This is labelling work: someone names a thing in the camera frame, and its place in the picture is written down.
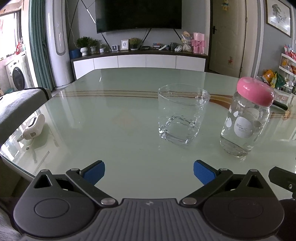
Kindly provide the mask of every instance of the plush toy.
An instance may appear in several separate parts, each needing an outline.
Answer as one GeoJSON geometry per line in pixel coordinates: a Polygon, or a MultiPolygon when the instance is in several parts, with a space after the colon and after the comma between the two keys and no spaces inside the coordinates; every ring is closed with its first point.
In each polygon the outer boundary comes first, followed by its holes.
{"type": "Polygon", "coordinates": [[[228,0],[223,0],[223,3],[222,3],[222,9],[224,10],[224,11],[227,11],[227,9],[228,9],[228,4],[229,2],[228,2],[228,0]]]}

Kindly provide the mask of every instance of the pink lid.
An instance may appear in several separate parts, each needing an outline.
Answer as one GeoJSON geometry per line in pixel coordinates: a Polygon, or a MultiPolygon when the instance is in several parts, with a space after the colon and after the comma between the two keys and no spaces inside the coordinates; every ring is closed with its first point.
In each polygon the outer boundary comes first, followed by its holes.
{"type": "Polygon", "coordinates": [[[271,106],[274,100],[273,88],[251,77],[239,79],[237,92],[247,100],[261,106],[271,106]]]}

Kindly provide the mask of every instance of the black tv screen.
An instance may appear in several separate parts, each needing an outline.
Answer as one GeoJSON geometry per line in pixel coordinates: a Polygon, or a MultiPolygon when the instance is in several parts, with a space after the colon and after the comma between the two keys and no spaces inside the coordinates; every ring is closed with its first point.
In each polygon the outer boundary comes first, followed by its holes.
{"type": "Polygon", "coordinates": [[[182,28],[182,0],[96,0],[96,30],[182,28]]]}

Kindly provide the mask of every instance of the screw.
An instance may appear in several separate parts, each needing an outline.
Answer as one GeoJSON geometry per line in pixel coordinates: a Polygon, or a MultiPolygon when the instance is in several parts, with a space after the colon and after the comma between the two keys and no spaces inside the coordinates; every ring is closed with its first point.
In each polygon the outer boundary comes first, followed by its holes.
{"type": "Polygon", "coordinates": [[[185,197],[183,198],[182,203],[185,205],[194,205],[197,203],[197,200],[193,197],[185,197]]]}
{"type": "Polygon", "coordinates": [[[116,200],[112,197],[109,197],[109,198],[102,199],[101,203],[103,205],[110,206],[110,205],[114,205],[116,203],[116,200]]]}

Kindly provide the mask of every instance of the window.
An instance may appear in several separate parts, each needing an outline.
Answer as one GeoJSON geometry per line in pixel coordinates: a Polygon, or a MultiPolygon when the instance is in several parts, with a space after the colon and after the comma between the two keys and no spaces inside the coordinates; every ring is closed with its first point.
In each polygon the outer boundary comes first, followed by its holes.
{"type": "Polygon", "coordinates": [[[21,37],[20,10],[0,15],[0,58],[13,54],[21,37]]]}

